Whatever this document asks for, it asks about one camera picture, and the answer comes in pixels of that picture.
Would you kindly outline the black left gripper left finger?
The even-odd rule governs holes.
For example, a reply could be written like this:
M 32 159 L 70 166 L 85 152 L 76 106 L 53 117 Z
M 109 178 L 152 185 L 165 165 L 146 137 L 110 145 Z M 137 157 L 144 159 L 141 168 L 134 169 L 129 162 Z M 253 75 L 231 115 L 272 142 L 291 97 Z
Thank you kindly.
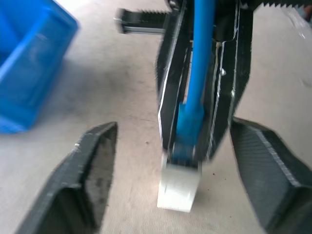
M 16 234 L 99 234 L 114 177 L 118 125 L 85 132 L 55 168 Z

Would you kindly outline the blue plastic bin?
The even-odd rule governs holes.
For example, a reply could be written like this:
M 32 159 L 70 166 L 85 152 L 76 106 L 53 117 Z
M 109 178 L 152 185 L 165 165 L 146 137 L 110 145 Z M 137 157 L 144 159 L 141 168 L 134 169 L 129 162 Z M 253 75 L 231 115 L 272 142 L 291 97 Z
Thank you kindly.
M 56 0 L 0 0 L 0 133 L 33 126 L 77 30 Z

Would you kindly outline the white coupler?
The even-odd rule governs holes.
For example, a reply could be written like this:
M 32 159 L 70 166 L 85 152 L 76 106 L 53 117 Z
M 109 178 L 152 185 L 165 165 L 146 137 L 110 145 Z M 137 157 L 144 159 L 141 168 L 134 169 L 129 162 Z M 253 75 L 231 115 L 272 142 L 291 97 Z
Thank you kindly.
M 202 164 L 174 161 L 163 154 L 157 207 L 189 213 L 202 176 Z

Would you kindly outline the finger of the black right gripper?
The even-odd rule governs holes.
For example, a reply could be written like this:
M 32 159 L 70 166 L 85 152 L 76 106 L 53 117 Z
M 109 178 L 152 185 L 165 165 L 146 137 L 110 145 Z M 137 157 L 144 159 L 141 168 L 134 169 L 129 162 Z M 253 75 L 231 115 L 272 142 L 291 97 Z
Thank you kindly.
M 241 0 L 218 0 L 204 91 L 207 115 L 201 159 L 210 161 L 230 127 L 250 78 L 253 11 Z
M 193 4 L 182 0 L 181 7 L 166 19 L 165 33 L 155 63 L 158 98 L 158 125 L 161 147 L 167 154 L 175 138 L 178 98 L 190 46 L 189 23 Z

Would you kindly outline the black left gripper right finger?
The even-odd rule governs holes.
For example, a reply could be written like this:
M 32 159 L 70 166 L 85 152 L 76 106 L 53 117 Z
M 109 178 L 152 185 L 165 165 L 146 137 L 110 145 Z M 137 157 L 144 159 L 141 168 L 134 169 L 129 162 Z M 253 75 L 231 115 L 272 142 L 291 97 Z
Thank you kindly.
M 266 234 L 312 234 L 312 170 L 263 125 L 235 117 L 230 134 L 241 181 Z

